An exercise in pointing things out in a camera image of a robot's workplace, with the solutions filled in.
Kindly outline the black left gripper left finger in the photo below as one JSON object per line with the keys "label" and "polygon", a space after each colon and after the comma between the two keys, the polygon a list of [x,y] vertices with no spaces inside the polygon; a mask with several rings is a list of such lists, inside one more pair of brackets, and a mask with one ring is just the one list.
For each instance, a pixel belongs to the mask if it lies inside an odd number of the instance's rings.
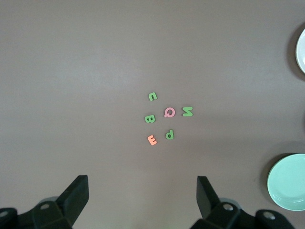
{"label": "black left gripper left finger", "polygon": [[23,214],[0,208],[0,229],[73,229],[88,200],[88,176],[79,175],[55,200],[42,201]]}

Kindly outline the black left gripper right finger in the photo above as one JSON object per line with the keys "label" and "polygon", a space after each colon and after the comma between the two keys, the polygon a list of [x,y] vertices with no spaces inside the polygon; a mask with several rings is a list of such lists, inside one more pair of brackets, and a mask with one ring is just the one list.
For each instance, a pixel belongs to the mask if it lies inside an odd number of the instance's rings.
{"label": "black left gripper right finger", "polygon": [[261,209],[251,216],[237,205],[221,201],[205,176],[197,177],[196,200],[202,215],[196,229],[295,229],[276,211]]}

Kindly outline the green plate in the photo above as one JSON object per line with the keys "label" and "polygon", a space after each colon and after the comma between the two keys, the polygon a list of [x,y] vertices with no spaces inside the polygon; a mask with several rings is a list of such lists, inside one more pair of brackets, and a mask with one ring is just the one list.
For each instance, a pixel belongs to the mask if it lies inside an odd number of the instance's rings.
{"label": "green plate", "polygon": [[278,160],[268,174],[267,190],[278,206],[305,211],[305,154],[292,154]]}

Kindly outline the beige plate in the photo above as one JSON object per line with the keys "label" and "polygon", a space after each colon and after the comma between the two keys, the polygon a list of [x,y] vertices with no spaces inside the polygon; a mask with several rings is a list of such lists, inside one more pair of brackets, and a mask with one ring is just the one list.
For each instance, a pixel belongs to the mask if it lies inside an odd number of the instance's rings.
{"label": "beige plate", "polygon": [[301,32],[297,40],[295,58],[298,67],[305,74],[305,29]]}

